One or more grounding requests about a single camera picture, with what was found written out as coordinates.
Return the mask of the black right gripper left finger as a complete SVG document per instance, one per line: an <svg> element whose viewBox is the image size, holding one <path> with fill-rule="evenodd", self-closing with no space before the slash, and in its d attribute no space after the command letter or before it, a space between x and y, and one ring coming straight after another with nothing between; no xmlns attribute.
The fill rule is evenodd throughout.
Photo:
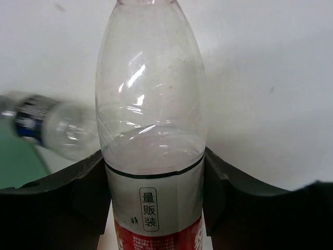
<svg viewBox="0 0 333 250"><path fill-rule="evenodd" d="M97 249L109 214L101 151L20 188L1 190L1 249Z"/></svg>

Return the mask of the clear bottle red label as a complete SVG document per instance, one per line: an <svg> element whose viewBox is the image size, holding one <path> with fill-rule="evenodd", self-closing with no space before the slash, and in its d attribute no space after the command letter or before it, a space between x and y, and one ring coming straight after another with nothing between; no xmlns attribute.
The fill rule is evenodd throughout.
<svg viewBox="0 0 333 250"><path fill-rule="evenodd" d="M119 249L202 249L205 72L177 1L117 1L95 85Z"/></svg>

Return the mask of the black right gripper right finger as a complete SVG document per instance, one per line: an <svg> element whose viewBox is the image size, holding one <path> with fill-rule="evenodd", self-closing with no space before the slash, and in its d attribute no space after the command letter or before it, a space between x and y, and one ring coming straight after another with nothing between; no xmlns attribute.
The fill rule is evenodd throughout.
<svg viewBox="0 0 333 250"><path fill-rule="evenodd" d="M287 191L210 149L204 156L203 213L213 249L332 249L332 183Z"/></svg>

